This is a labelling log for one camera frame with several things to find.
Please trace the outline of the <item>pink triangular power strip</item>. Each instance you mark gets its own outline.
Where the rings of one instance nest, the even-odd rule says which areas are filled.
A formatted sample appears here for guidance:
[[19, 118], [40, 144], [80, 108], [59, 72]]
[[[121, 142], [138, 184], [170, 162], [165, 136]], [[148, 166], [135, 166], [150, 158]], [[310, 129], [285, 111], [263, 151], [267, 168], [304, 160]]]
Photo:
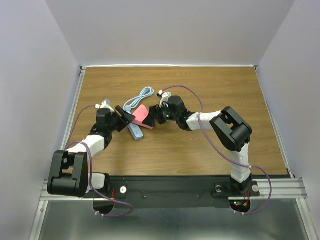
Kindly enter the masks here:
[[149, 111], [147, 110], [146, 106], [141, 104], [132, 114], [135, 116], [135, 119], [132, 121], [133, 124], [138, 125], [140, 127], [144, 127], [147, 129], [153, 129], [153, 126], [149, 126], [143, 123], [143, 121], [149, 115]]

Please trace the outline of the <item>white rectangular power strip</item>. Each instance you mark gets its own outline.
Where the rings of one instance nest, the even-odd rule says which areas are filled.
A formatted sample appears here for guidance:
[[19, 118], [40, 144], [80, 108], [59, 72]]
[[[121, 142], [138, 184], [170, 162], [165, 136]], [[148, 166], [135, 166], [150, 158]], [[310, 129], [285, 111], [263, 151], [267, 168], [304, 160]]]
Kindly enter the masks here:
[[136, 141], [141, 140], [144, 137], [144, 134], [139, 125], [130, 123], [127, 127]]

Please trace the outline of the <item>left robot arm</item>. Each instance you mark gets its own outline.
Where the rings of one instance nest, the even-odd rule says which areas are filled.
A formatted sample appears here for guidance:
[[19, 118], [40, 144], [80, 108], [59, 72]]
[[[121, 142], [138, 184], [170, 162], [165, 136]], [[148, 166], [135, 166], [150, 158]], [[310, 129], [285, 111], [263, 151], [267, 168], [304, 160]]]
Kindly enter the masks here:
[[47, 192], [50, 195], [83, 197], [89, 185], [88, 157], [104, 151], [112, 140], [112, 133], [121, 132], [135, 120], [135, 116], [120, 106], [96, 111], [96, 123], [89, 135], [74, 147], [57, 150], [52, 157]]

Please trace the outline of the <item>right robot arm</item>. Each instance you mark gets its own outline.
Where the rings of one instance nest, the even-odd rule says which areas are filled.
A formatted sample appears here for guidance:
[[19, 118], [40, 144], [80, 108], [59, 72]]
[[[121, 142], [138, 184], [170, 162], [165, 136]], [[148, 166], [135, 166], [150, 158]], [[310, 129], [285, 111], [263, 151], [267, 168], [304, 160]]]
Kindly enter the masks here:
[[253, 132], [249, 124], [230, 106], [221, 111], [201, 113], [189, 111], [181, 97], [166, 96], [160, 103], [149, 108], [143, 124], [154, 127], [167, 121], [175, 121], [185, 131], [213, 130], [221, 144], [228, 150], [231, 163], [230, 194], [242, 195], [252, 182], [249, 164], [249, 143]]

